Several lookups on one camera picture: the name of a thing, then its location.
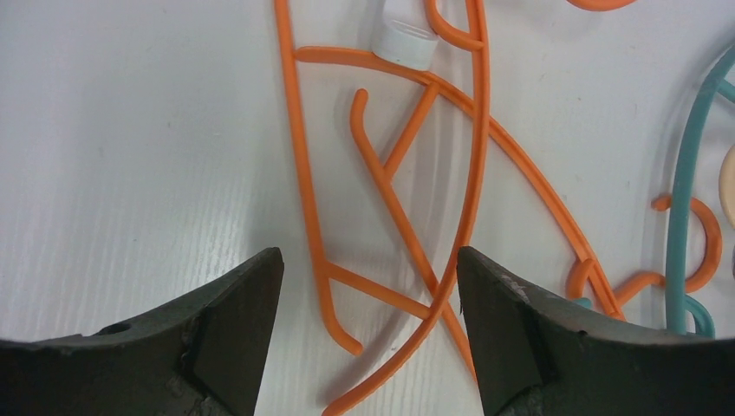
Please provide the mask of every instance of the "plastic hanger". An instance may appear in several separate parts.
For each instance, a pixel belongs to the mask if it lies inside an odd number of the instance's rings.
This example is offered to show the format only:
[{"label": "plastic hanger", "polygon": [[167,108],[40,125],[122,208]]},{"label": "plastic hanger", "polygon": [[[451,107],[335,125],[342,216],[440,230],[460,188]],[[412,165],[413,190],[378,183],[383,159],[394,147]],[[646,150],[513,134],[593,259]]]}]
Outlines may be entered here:
[{"label": "plastic hanger", "polygon": [[686,332],[684,275],[686,269],[686,238],[689,226],[689,201],[692,199],[694,167],[697,165],[699,143],[707,115],[715,95],[730,96],[732,85],[725,76],[735,64],[735,45],[715,63],[702,82],[694,100],[681,138],[679,157],[673,176],[671,211],[667,235],[666,317],[667,328],[677,334]]},{"label": "plastic hanger", "polygon": [[[594,10],[609,10],[613,3],[620,2],[578,2],[585,3]],[[593,291],[601,300],[604,312],[618,319],[624,319],[620,305],[615,298],[615,293],[610,288],[607,278],[602,271],[595,253],[569,214],[562,200],[554,192],[553,188],[530,160],[528,155],[521,149],[518,143],[489,115],[490,110],[490,74],[489,74],[489,44],[485,23],[485,10],[482,0],[467,0],[467,16],[469,21],[469,32],[454,28],[440,15],[435,0],[426,0],[426,19],[432,29],[450,44],[472,52],[473,67],[473,95],[475,100],[461,92],[448,81],[437,75],[420,71],[394,62],[388,62],[378,56],[364,50],[333,48],[333,47],[301,47],[295,49],[293,35],[290,26],[289,8],[286,0],[275,0],[276,21],[278,26],[279,44],[283,65],[283,80],[286,91],[286,101],[289,110],[289,123],[291,138],[293,141],[296,160],[296,171],[299,180],[299,189],[302,196],[302,209],[309,235],[309,249],[312,256],[312,264],[319,292],[319,302],[322,311],[322,319],[330,335],[335,341],[352,354],[359,354],[362,345],[352,336],[347,334],[336,319],[334,305],[332,303],[331,291],[329,289],[330,278],[345,283],[353,288],[361,290],[371,296],[381,299],[399,309],[403,309],[423,320],[419,328],[411,335],[406,344],[392,356],[375,373],[368,376],[357,387],[342,395],[331,403],[324,411],[324,415],[343,414],[357,403],[364,400],[374,390],[385,383],[406,362],[420,343],[427,337],[437,320],[441,316],[445,319],[452,338],[458,345],[458,349],[465,359],[471,374],[474,376],[472,357],[464,332],[457,322],[456,315],[451,307],[446,305],[446,300],[452,293],[456,282],[455,267],[456,254],[460,246],[466,245],[472,235],[472,226],[477,216],[479,193],[482,185],[483,171],[485,167],[486,137],[489,134],[500,148],[518,166],[530,184],[539,194],[554,219],[562,228],[564,235],[570,242],[578,260],[571,275],[583,281],[589,280]],[[352,111],[350,113],[350,129],[354,136],[355,144],[358,146],[363,160],[370,171],[373,180],[378,187],[383,201],[391,214],[393,221],[400,231],[401,237],[406,243],[417,270],[424,279],[427,288],[432,292],[433,302],[431,306],[422,305],[406,296],[385,288],[378,283],[359,276],[349,270],[331,263],[327,260],[323,247],[321,231],[319,228],[318,214],[316,211],[315,195],[309,167],[309,156],[306,146],[306,133],[302,114],[302,100],[299,90],[296,62],[330,63],[349,65],[360,68],[369,68],[392,75],[398,75],[425,86],[424,94],[419,105],[414,110],[407,127],[399,137],[399,140],[388,157],[385,165],[382,165],[372,148],[362,124],[362,114],[368,104],[368,92],[359,90],[354,97]],[[443,96],[455,106],[463,110],[473,118],[472,131],[472,156],[471,167],[468,174],[467,187],[465,191],[465,202],[459,220],[457,234],[450,260],[446,265],[445,272],[439,282],[431,270],[431,267],[420,248],[413,233],[410,222],[403,212],[400,202],[394,195],[390,186],[390,179],[395,174],[400,161],[405,155],[408,147],[415,138],[421,121],[426,117],[428,108],[437,96]]]}]

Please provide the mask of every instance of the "orange hanger hook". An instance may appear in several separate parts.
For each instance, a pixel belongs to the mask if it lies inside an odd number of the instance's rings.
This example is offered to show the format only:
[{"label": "orange hanger hook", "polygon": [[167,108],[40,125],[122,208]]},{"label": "orange hanger hook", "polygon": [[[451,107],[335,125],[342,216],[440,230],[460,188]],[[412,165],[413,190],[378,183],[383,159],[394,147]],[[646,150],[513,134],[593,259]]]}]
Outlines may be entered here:
[{"label": "orange hanger hook", "polygon": [[[651,206],[656,211],[665,211],[671,207],[671,195],[665,195],[653,201]],[[705,231],[705,255],[702,263],[691,277],[685,281],[686,293],[702,289],[714,276],[722,258],[722,230],[712,210],[702,201],[692,198],[692,212],[699,218]],[[615,290],[618,302],[625,304],[641,290],[649,285],[664,287],[666,278],[661,273],[644,271],[630,278]]]}]

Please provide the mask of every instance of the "beige round object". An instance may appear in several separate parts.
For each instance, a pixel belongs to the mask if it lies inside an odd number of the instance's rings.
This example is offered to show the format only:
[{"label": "beige round object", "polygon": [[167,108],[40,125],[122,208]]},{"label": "beige round object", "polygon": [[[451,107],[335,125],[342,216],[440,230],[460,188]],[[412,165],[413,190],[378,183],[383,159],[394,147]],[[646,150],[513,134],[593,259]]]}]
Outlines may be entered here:
[{"label": "beige round object", "polygon": [[735,228],[735,146],[727,151],[719,169],[719,203],[732,228]]}]

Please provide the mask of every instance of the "white cylindrical piece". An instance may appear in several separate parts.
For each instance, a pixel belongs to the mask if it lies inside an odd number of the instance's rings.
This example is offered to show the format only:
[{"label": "white cylindrical piece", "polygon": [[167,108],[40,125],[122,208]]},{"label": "white cylindrical piece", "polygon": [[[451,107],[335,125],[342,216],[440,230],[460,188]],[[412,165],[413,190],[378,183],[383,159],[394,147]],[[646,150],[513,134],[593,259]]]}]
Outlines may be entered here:
[{"label": "white cylindrical piece", "polygon": [[439,37],[390,16],[379,19],[373,33],[373,53],[386,61],[426,71],[432,66]]}]

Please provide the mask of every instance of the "orange curved hook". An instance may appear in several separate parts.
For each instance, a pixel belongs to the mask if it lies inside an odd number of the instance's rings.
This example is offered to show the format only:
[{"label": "orange curved hook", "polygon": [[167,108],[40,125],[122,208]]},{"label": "orange curved hook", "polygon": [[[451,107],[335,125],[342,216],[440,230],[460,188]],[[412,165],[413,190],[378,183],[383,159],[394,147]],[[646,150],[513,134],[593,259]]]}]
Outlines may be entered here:
[{"label": "orange curved hook", "polygon": [[433,31],[449,44],[464,50],[478,50],[483,47],[482,41],[444,20],[437,8],[436,0],[425,0],[424,8],[426,9],[426,20],[429,21]]},{"label": "orange curved hook", "polygon": [[[656,211],[665,211],[671,207],[671,195],[657,198],[651,204]],[[714,276],[722,258],[722,230],[714,212],[702,201],[692,198],[692,212],[699,218],[705,231],[705,255],[702,263],[691,277],[685,281],[686,293],[702,289]],[[666,278],[661,273],[644,271],[630,278],[615,290],[618,302],[626,303],[649,285],[664,287]]]}]

